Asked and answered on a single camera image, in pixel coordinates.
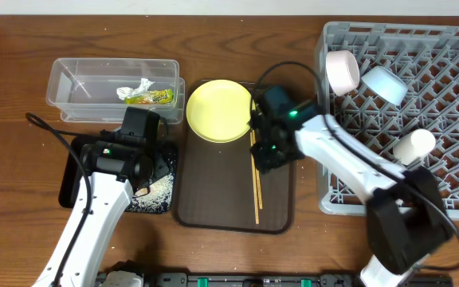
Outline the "green snack wrapper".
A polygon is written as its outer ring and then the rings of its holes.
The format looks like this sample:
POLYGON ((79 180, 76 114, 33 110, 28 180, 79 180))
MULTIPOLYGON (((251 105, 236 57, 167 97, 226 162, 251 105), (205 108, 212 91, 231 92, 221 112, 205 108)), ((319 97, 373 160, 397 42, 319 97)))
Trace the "green snack wrapper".
POLYGON ((169 104, 174 99, 174 91, 169 89, 146 91, 136 96, 128 97, 125 104, 169 104))

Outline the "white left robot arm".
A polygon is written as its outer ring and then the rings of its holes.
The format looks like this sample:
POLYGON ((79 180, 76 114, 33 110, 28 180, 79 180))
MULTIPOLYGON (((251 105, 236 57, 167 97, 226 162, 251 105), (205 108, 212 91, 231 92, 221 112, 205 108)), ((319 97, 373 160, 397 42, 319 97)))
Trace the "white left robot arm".
POLYGON ((36 286, 92 286, 110 238, 134 194, 171 175, 178 148, 159 142, 144 147, 97 141, 80 154, 84 173, 75 205, 36 286))

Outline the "pink white bowl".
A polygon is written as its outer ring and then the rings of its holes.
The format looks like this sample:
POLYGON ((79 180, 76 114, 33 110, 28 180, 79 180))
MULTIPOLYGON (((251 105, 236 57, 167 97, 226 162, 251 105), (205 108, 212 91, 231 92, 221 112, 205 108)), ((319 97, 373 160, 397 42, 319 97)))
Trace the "pink white bowl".
POLYGON ((344 96, 359 86, 359 66, 353 53, 347 50, 331 51, 325 60, 328 82, 334 94, 344 96))

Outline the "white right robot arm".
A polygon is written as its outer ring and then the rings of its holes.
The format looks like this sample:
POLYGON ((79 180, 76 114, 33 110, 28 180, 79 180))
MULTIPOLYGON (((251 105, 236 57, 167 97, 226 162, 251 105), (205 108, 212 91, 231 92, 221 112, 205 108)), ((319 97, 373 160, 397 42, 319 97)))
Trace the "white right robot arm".
POLYGON ((308 101, 284 111, 256 108, 250 126, 256 168, 267 172, 304 157, 324 165, 365 206, 373 256, 359 278, 365 286, 399 286, 451 239, 434 175, 408 171, 374 153, 308 101))

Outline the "wooden chopstick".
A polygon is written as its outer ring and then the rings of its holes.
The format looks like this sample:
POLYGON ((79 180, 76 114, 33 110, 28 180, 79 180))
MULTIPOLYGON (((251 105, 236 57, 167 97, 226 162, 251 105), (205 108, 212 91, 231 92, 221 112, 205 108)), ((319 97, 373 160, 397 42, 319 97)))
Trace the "wooden chopstick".
MULTIPOLYGON (((254 145, 254 139, 253 139, 253 131, 250 132, 249 134, 249 139, 250 139, 250 147, 254 145)), ((258 225, 260 223, 259 219, 259 204, 258 204, 258 194, 257 194, 257 177, 256 177, 256 168, 255 168, 255 163, 254 163, 254 158, 251 153, 251 171, 252 171, 252 178, 253 178, 253 201, 254 201, 254 217, 255 217, 255 223, 258 225)))
MULTIPOLYGON (((252 144, 254 145, 256 141, 256 132, 254 130, 251 131, 251 138, 252 138, 252 144)), ((256 182, 257 182, 257 201, 258 201, 258 207, 260 210, 263 209, 263 201, 262 201, 262 193, 261 193, 261 176, 259 170, 256 168, 255 164, 255 174, 256 174, 256 182)))

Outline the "light blue bowl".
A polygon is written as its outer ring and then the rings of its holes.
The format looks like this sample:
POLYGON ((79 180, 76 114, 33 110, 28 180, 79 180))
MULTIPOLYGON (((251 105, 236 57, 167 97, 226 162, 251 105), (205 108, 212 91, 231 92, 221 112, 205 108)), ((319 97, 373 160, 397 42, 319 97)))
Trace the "light blue bowl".
POLYGON ((396 106, 402 103, 408 91, 398 76, 382 66, 375 66, 361 80, 372 92, 396 106))

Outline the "pile of rice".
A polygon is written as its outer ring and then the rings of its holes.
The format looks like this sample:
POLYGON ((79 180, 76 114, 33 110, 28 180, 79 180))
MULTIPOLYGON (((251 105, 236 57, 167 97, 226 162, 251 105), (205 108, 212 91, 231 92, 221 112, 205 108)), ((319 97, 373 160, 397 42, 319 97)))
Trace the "pile of rice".
POLYGON ((138 190, 126 211, 144 214, 168 212, 171 207, 174 183, 175 175, 169 174, 149 187, 138 190))

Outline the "white tissue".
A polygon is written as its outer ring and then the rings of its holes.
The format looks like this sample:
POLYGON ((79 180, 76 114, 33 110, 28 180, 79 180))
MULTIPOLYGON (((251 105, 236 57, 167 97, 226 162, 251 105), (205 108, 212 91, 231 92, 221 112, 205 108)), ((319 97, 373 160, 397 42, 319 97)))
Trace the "white tissue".
POLYGON ((120 87, 116 90, 116 94, 120 100, 140 96, 147 92, 154 83, 154 81, 150 81, 147 78, 142 78, 138 88, 120 87))

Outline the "yellow plate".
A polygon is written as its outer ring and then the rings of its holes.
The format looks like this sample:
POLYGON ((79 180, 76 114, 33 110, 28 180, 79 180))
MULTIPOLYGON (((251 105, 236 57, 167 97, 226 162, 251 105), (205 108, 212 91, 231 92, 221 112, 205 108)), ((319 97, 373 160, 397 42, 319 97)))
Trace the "yellow plate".
POLYGON ((249 129, 256 105, 243 85, 229 80, 208 81, 197 87, 186 104, 186 119, 193 132, 213 143, 241 138, 249 129))

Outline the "small white cup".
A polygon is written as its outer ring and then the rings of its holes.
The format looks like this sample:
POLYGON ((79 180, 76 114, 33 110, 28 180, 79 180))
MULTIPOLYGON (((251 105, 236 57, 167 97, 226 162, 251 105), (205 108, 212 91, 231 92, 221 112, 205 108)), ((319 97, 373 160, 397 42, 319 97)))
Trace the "small white cup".
POLYGON ((426 129, 417 129, 403 136, 393 147, 393 155, 403 165, 426 157, 436 145, 435 136, 426 129))

